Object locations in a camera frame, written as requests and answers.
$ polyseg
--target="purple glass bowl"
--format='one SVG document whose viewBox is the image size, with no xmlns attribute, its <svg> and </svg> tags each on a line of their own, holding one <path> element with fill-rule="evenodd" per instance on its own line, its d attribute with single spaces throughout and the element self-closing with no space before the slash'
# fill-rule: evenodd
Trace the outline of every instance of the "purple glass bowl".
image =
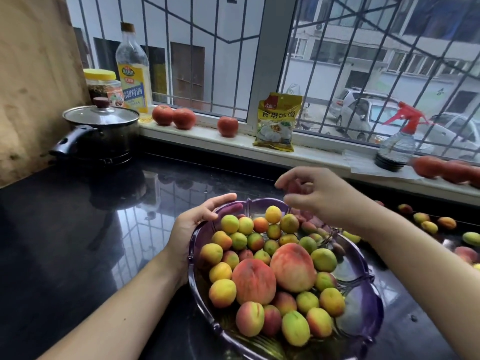
<svg viewBox="0 0 480 360">
<path fill-rule="evenodd" d="M 373 343 L 380 331 L 384 317 L 384 307 L 378 291 L 373 285 L 374 275 L 370 272 L 363 255 L 350 240 L 332 230 L 332 238 L 345 250 L 341 260 L 332 274 L 338 280 L 339 290 L 345 297 L 345 313 L 334 318 L 334 333 L 331 337 L 320 340 L 312 338 L 304 347 L 289 345 L 281 334 L 267 337 L 260 334 L 245 337 L 238 332 L 235 315 L 238 304 L 228 308 L 213 307 L 208 298 L 211 283 L 208 272 L 197 267 L 201 248 L 211 242 L 212 235 L 220 230 L 220 219 L 225 215 L 244 214 L 255 218 L 263 216 L 269 206 L 277 206 L 282 214 L 290 209 L 283 202 L 274 198 L 229 202 L 217 209 L 218 219 L 202 222 L 195 229 L 189 247 L 189 284 L 201 313 L 213 327 L 213 331 L 241 355 L 253 360 L 289 360 L 289 359 L 347 359 L 364 358 L 367 346 Z M 330 242 L 319 247 L 331 248 Z"/>
</svg>

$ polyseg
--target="right hand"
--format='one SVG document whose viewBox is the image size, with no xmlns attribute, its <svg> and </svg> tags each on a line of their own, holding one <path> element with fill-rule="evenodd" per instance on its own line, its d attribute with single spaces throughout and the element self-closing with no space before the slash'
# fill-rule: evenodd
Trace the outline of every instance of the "right hand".
<svg viewBox="0 0 480 360">
<path fill-rule="evenodd" d="M 287 192 L 288 206 L 360 236 L 386 210 L 326 168 L 298 166 L 281 175 L 275 187 Z"/>
</svg>

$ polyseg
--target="pot lid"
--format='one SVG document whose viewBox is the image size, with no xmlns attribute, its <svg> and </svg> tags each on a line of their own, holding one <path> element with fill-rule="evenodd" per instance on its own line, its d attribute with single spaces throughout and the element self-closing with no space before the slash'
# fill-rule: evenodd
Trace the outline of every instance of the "pot lid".
<svg viewBox="0 0 480 360">
<path fill-rule="evenodd" d="M 110 106 L 106 97 L 95 97 L 93 103 L 94 106 L 70 108 L 63 113 L 63 117 L 75 124 L 86 125 L 127 124 L 140 117 L 138 112 L 130 108 Z"/>
</svg>

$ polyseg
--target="yellow packet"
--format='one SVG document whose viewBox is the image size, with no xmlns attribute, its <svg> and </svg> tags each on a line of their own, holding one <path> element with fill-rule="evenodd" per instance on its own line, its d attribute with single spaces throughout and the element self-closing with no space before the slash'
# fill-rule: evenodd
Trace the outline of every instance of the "yellow packet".
<svg viewBox="0 0 480 360">
<path fill-rule="evenodd" d="M 253 144 L 292 152 L 292 132 L 302 107 L 302 96 L 271 92 L 258 103 L 257 137 Z"/>
</svg>

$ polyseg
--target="lid knob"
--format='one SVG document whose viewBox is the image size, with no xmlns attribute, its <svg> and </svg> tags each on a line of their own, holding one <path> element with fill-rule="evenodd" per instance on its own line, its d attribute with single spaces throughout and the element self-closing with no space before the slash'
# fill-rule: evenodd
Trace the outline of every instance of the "lid knob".
<svg viewBox="0 0 480 360">
<path fill-rule="evenodd" d="M 109 108 L 110 100 L 107 97 L 94 97 L 93 104 L 98 108 Z"/>
</svg>

